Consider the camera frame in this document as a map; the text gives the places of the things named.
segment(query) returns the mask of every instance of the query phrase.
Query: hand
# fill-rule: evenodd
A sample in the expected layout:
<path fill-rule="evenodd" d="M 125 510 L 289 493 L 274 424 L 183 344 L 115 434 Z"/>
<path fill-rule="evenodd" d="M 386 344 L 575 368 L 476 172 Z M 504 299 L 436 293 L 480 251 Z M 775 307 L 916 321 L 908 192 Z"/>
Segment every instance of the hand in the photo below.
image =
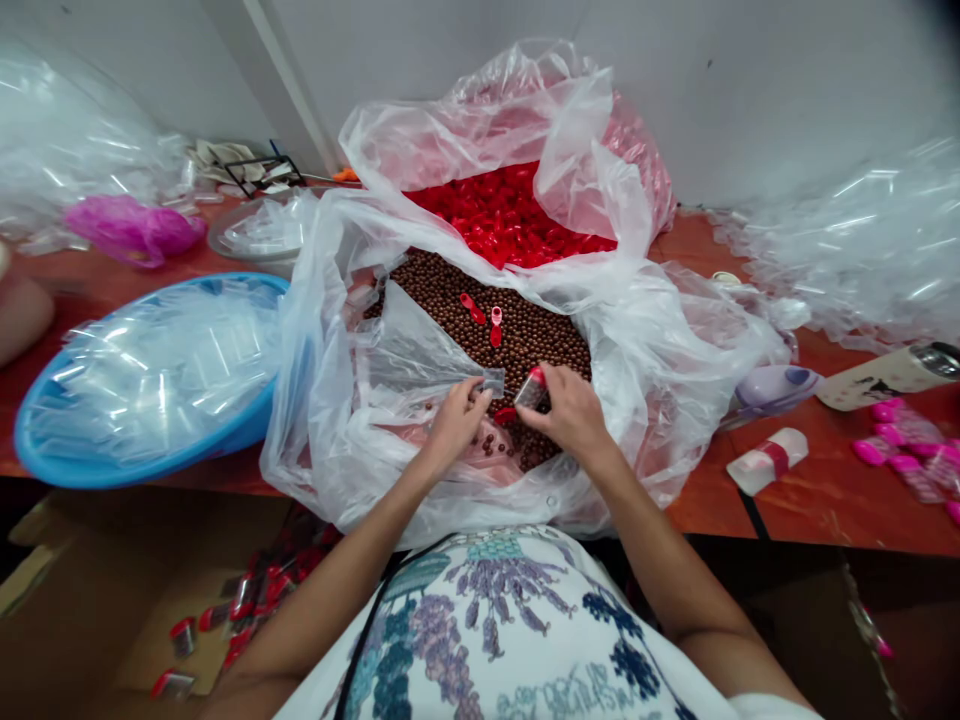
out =
<path fill-rule="evenodd" d="M 482 377 L 473 377 L 454 385 L 433 419 L 433 429 L 420 455 L 429 460 L 437 480 L 476 437 L 480 422 L 490 407 L 493 391 L 477 393 L 477 386 L 482 382 Z"/>
<path fill-rule="evenodd" d="M 547 379 L 551 410 L 546 415 L 517 406 L 520 419 L 539 430 L 581 465 L 598 453 L 619 452 L 603 423 L 600 399 L 590 383 L 566 367 L 540 363 Z"/>

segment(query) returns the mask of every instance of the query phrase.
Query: brown cardboard box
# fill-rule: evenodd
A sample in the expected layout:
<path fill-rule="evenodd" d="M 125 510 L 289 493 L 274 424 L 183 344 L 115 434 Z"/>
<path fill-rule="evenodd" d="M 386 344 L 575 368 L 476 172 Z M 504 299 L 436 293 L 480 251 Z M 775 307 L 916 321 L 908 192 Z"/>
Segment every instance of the brown cardboard box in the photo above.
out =
<path fill-rule="evenodd" d="M 169 630 L 218 602 L 290 504 L 154 487 L 49 495 L 10 534 L 35 549 L 0 586 L 4 716 L 195 717 L 227 638 L 198 633 L 177 661 Z M 170 667 L 197 676 L 190 701 L 150 699 Z"/>

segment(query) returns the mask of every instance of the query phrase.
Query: bowl rim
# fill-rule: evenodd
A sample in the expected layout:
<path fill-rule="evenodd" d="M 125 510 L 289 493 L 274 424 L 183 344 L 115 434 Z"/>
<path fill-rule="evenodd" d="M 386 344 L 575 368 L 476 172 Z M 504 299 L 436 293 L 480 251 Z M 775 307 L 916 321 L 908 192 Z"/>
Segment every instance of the bowl rim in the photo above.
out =
<path fill-rule="evenodd" d="M 148 302 L 157 295 L 160 295 L 171 288 L 176 288 L 183 285 L 196 285 L 217 280 L 222 281 L 244 279 L 260 280 L 278 290 L 279 296 L 281 297 L 286 295 L 287 291 L 290 289 L 289 281 L 285 280 L 284 278 L 277 277 L 276 275 L 269 275 L 267 273 L 241 271 L 216 273 L 213 275 L 201 275 L 183 282 L 174 283 L 173 285 L 167 285 L 159 290 L 148 293 L 147 295 L 137 298 L 133 302 L 129 302 L 126 305 L 117 308 L 113 312 L 104 315 L 101 319 L 106 320 L 120 312 L 123 312 L 129 307 Z M 241 413 L 210 435 L 186 446 L 185 448 L 182 448 L 181 450 L 178 450 L 171 455 L 165 455 L 154 460 L 130 465 L 128 467 L 117 466 L 115 471 L 113 471 L 113 468 L 107 466 L 106 470 L 101 472 L 98 479 L 93 479 L 96 477 L 96 475 L 94 475 L 92 472 L 82 478 L 74 478 L 73 476 L 64 478 L 59 475 L 51 477 L 51 475 L 46 471 L 49 470 L 52 472 L 53 468 L 49 467 L 47 464 L 47 456 L 37 452 L 36 447 L 32 442 L 34 436 L 26 427 L 27 411 L 37 399 L 43 396 L 43 390 L 45 389 L 46 384 L 53 382 L 53 380 L 50 378 L 53 372 L 65 367 L 70 362 L 72 362 L 72 360 L 66 354 L 66 352 L 64 350 L 60 350 L 53 357 L 53 359 L 44 366 L 43 370 L 41 370 L 37 377 L 34 378 L 34 381 L 27 390 L 26 395 L 24 395 L 23 401 L 20 403 L 20 407 L 17 409 L 17 417 L 14 424 L 14 449 L 16 451 L 17 458 L 21 464 L 33 475 L 33 477 L 35 477 L 37 480 L 47 483 L 48 485 L 71 488 L 75 490 L 103 490 L 107 488 L 117 488 L 151 482 L 153 480 L 172 475 L 173 473 L 189 467 L 194 463 L 210 459 L 211 456 L 209 451 L 212 450 L 216 445 L 222 443 L 224 439 L 232 435 L 247 421 L 245 414 Z M 247 405 L 245 410 L 255 408 L 256 406 L 269 404 L 272 411 L 273 392 L 276 387 L 276 382 L 277 376 L 274 375 L 270 379 L 270 382 L 268 382 L 261 389 L 260 393 L 253 400 L 251 400 L 250 404 Z M 70 462 L 80 463 L 84 467 L 88 465 L 82 460 L 57 460 L 58 465 L 60 463 Z"/>
<path fill-rule="evenodd" d="M 217 218 L 210 223 L 210 227 L 207 230 L 207 246 L 213 250 L 217 255 L 221 257 L 230 258 L 231 260 L 238 260 L 239 262 L 248 262 L 248 263 L 265 263 L 265 262 L 275 262 L 277 260 L 289 260 L 290 258 L 297 257 L 300 254 L 300 248 L 290 248 L 289 250 L 281 250 L 275 253 L 238 253 L 233 250 L 229 250 L 224 246 L 222 237 L 223 233 L 226 232 L 229 228 L 236 225 L 241 220 L 244 220 L 248 217 L 251 217 L 256 213 L 245 215 L 243 218 L 237 218 L 232 220 L 229 223 L 226 222 L 231 218 L 232 215 L 236 214 L 241 209 L 249 209 L 253 205 L 262 207 L 267 201 L 276 201 L 276 200 L 287 200 L 294 196 L 294 194 L 299 190 L 310 190 L 318 198 L 322 197 L 328 190 L 334 190 L 339 185 L 309 185 L 306 188 L 302 187 L 292 187 L 287 190 L 282 190 L 278 193 L 273 193 L 271 195 L 264 195 L 262 197 L 254 198 L 247 202 L 237 205 L 237 207 L 229 210 L 222 215 L 217 216 Z"/>

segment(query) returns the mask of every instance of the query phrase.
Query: white wall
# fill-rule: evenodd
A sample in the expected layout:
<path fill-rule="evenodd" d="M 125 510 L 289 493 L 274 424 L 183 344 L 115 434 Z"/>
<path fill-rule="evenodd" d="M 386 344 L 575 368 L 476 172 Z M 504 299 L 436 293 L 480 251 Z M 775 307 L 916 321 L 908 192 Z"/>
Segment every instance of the white wall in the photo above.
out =
<path fill-rule="evenodd" d="M 7 0 L 166 128 L 269 147 L 271 123 L 196 0 Z"/>
<path fill-rule="evenodd" d="M 518 38 L 572 38 L 614 65 L 689 204 L 789 191 L 960 116 L 922 0 L 262 4 L 333 138 L 358 102 L 437 97 Z"/>
<path fill-rule="evenodd" d="M 527 36 L 612 64 L 680 199 L 726 205 L 952 132 L 933 0 L 12 0 L 164 125 L 337 165 L 350 110 L 426 99 Z M 5 10 L 0 10 L 0 17 Z"/>

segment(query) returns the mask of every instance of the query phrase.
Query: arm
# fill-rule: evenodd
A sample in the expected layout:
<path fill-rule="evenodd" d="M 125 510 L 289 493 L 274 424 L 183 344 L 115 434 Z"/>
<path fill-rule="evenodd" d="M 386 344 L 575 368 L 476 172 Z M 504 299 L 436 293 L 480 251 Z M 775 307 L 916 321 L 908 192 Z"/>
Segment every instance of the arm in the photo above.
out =
<path fill-rule="evenodd" d="M 420 503 L 476 435 L 491 393 L 454 386 L 396 484 L 254 637 L 204 706 L 203 720 L 271 718 L 373 595 Z"/>
<path fill-rule="evenodd" d="M 593 388 L 569 368 L 541 367 L 552 409 L 541 415 L 517 408 L 520 418 L 590 476 L 666 637 L 726 697 L 769 693 L 810 707 L 740 606 L 637 482 L 604 426 Z"/>

